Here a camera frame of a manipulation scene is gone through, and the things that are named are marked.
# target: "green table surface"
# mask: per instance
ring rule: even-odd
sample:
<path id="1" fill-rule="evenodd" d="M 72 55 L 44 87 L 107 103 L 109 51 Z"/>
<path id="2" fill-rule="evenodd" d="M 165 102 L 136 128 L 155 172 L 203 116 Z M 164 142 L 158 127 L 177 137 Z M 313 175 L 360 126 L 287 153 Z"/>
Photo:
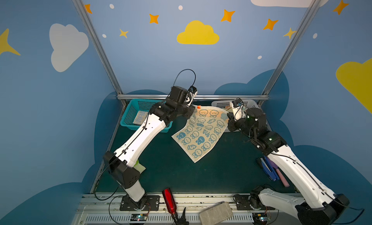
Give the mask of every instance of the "green table surface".
<path id="1" fill-rule="evenodd" d="M 207 106 L 210 102 L 196 102 Z M 249 193 L 258 185 L 268 184 L 281 193 L 295 192 L 293 184 L 285 188 L 281 181 L 271 181 L 256 163 L 263 154 L 240 132 L 225 132 L 216 146 L 194 163 L 171 137 L 186 124 L 178 117 L 168 133 L 159 133 L 139 157 L 146 167 L 140 183 L 146 192 L 158 193 L 170 187 L 174 193 Z M 111 151 L 123 145 L 135 131 L 119 126 Z M 113 192 L 118 183 L 104 172 L 97 192 Z"/>

